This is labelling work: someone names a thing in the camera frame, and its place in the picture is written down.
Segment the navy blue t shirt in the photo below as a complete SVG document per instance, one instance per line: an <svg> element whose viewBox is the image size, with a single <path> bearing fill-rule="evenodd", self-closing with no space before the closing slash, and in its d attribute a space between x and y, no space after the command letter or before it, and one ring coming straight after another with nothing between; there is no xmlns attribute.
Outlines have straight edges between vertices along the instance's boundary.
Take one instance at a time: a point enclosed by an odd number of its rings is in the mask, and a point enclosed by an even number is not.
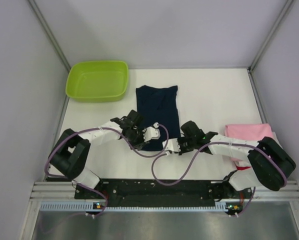
<svg viewBox="0 0 299 240"><path fill-rule="evenodd" d="M137 112L143 117L141 127L154 123L166 127L170 139L181 136L176 97L178 86L155 88L143 85L135 90Z"/></svg>

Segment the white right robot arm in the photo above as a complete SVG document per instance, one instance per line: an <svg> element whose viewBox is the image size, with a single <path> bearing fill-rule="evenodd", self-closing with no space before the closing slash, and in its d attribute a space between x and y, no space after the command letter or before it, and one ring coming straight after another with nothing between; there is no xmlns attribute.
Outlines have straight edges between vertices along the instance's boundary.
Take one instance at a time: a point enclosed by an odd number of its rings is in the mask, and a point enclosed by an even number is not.
<svg viewBox="0 0 299 240"><path fill-rule="evenodd" d="M223 193L236 197L241 190L264 186L279 191L287 184L296 169L296 163L285 150L269 136L260 140L243 140L209 131L205 133L193 121L181 126L183 136L177 139L179 155L197 150L210 155L222 155L247 164L229 175L222 186Z"/></svg>

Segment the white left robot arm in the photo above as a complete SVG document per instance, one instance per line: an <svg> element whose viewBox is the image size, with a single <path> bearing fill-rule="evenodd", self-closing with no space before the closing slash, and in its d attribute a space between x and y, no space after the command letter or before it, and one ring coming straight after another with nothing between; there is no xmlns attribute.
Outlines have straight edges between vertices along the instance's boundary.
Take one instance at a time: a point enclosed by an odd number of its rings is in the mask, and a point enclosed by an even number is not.
<svg viewBox="0 0 299 240"><path fill-rule="evenodd" d="M135 150L141 150L146 144L145 129L141 128L143 117L131 110L127 116L115 117L105 124L76 132L66 129L48 157L49 163L65 178L86 186L85 192L91 198L102 195L100 178L91 171L86 162L92 146L126 139Z"/></svg>

